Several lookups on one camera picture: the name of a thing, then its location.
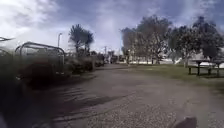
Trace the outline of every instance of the tree trunk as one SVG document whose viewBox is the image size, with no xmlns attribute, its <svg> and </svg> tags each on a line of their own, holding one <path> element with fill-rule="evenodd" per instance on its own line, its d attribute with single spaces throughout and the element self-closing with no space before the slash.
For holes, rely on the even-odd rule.
<svg viewBox="0 0 224 128">
<path fill-rule="evenodd" d="M 86 53 L 86 51 L 87 51 L 87 46 L 85 45 L 85 53 Z"/>
<path fill-rule="evenodd" d="M 173 64 L 175 64 L 175 57 L 172 57 L 172 62 Z"/>
<path fill-rule="evenodd" d="M 76 51 L 76 57 L 78 57 L 78 55 L 79 55 L 79 47 L 77 45 L 75 46 L 75 51 Z"/>
<path fill-rule="evenodd" d="M 129 64 L 129 55 L 126 57 L 126 63 Z"/>
<path fill-rule="evenodd" d="M 149 64 L 149 57 L 146 57 L 146 63 Z"/>
<path fill-rule="evenodd" d="M 188 58 L 185 57 L 185 58 L 184 58 L 184 67 L 186 68 L 187 66 L 188 66 Z"/>
<path fill-rule="evenodd" d="M 90 47 L 87 48 L 87 53 L 90 53 L 89 51 L 90 51 Z"/>
<path fill-rule="evenodd" d="M 153 64 L 153 57 L 151 57 L 151 61 L 152 61 L 152 64 Z"/>
<path fill-rule="evenodd" d="M 159 62 L 159 56 L 156 56 L 156 64 L 160 64 L 160 62 Z"/>
<path fill-rule="evenodd" d="M 139 65 L 139 57 L 137 57 L 138 65 Z"/>
</svg>

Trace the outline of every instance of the grass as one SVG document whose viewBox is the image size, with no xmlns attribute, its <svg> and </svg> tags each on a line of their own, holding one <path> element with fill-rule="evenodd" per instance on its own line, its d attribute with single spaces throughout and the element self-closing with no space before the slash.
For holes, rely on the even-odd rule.
<svg viewBox="0 0 224 128">
<path fill-rule="evenodd" d="M 140 71 L 146 74 L 178 79 L 199 86 L 208 86 L 214 89 L 213 91 L 218 91 L 218 93 L 224 94 L 224 77 L 209 78 L 207 75 L 188 75 L 188 68 L 184 68 L 181 65 L 148 65 L 133 67 L 136 71 Z M 192 73 L 196 73 L 196 70 L 197 69 L 192 69 Z M 201 73 L 207 73 L 207 71 L 201 69 Z"/>
</svg>

